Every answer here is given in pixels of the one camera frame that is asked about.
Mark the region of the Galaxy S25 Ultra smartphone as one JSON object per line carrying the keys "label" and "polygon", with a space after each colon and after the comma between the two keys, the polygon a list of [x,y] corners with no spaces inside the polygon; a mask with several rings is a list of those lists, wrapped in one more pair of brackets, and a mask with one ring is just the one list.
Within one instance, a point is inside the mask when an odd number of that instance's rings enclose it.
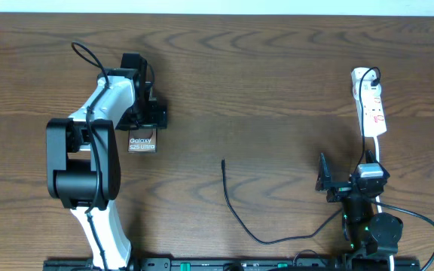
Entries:
{"label": "Galaxy S25 Ultra smartphone", "polygon": [[157,151],[157,130],[130,130],[128,136],[129,153],[155,153]]}

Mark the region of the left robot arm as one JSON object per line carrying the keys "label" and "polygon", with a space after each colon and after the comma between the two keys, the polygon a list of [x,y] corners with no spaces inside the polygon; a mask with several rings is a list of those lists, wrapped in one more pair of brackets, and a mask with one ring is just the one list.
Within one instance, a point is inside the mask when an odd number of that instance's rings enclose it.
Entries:
{"label": "left robot arm", "polygon": [[116,203],[121,188],[117,133],[130,153],[154,153],[166,109],[152,95],[151,67],[103,69],[90,98],[46,126],[47,189],[80,224],[93,253],[88,270],[137,268]]}

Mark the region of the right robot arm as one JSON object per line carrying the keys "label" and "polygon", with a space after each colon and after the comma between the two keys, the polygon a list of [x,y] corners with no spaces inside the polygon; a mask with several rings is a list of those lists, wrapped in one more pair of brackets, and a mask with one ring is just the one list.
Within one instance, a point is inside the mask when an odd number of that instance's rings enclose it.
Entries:
{"label": "right robot arm", "polygon": [[403,223],[386,212],[375,212],[375,198],[384,191],[390,174],[371,151],[366,162],[347,181],[333,181],[325,156],[320,155],[315,190],[325,191],[328,202],[343,206],[344,232],[351,251],[339,260],[345,270],[393,269],[390,258],[398,252]]}

